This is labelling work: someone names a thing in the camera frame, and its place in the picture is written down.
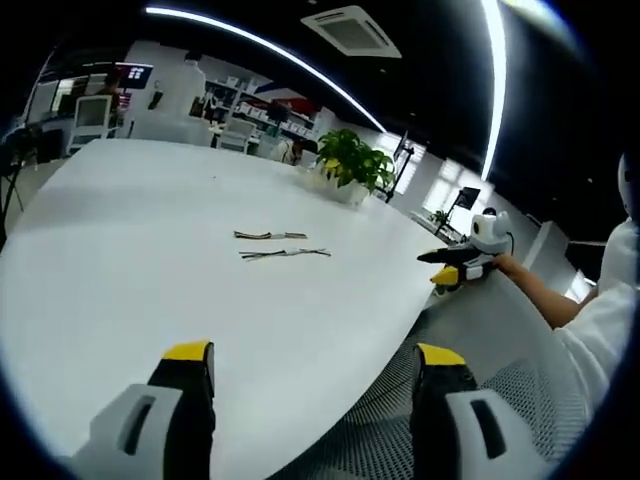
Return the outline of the person's right hand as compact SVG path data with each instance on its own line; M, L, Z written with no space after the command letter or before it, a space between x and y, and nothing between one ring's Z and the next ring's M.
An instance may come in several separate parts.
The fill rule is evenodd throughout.
M499 254L492 260L493 265L509 277L522 274L525 268L510 254Z

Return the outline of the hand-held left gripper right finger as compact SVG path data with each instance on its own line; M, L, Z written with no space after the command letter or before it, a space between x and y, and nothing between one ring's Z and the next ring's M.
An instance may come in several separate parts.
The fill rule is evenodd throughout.
M414 349L410 432L416 479L540 479L545 460L527 423L495 391L480 389L464 358Z

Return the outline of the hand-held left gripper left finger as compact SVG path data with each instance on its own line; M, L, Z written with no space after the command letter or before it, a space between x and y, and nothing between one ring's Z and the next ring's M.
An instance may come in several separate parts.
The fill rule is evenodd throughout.
M175 345L147 382L128 386L91 420L69 469L78 479L208 479L214 397L214 344Z

